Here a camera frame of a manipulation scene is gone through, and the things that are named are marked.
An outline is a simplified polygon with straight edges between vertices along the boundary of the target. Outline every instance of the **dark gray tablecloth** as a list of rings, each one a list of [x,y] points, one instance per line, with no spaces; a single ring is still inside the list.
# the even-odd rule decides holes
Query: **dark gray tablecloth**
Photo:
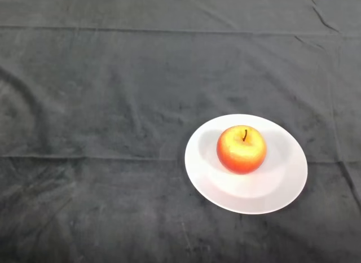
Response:
[[[361,0],[0,0],[0,262],[361,262]],[[286,128],[260,216],[184,169],[202,123]]]

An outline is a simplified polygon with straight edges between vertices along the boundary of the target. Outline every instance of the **apple stem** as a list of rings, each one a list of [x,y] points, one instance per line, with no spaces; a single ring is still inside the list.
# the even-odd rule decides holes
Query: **apple stem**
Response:
[[[247,137],[247,130],[245,129],[245,131],[246,131],[246,134],[244,134],[243,142],[244,142],[244,140],[246,140],[246,137]]]

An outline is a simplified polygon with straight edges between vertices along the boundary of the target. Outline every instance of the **apple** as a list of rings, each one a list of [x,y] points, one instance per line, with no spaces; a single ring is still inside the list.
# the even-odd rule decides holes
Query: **apple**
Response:
[[[251,126],[233,126],[218,139],[217,155],[221,163],[234,173],[247,174],[265,160],[266,141]]]

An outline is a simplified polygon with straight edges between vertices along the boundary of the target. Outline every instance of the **cloth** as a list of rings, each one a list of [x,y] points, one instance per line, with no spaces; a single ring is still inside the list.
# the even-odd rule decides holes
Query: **cloth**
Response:
[[[0,0],[0,262],[361,257],[361,0]],[[259,216],[203,198],[204,122],[265,117],[309,176]]]

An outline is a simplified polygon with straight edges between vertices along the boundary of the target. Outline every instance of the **white plate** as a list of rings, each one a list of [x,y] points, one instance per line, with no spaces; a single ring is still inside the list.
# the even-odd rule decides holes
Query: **white plate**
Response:
[[[255,171],[231,173],[218,159],[216,145],[227,128],[247,125],[267,143],[267,155]],[[264,214],[284,208],[302,191],[307,179],[305,153],[295,138],[270,120],[253,115],[225,115],[200,126],[184,157],[192,184],[214,204],[244,214]]]

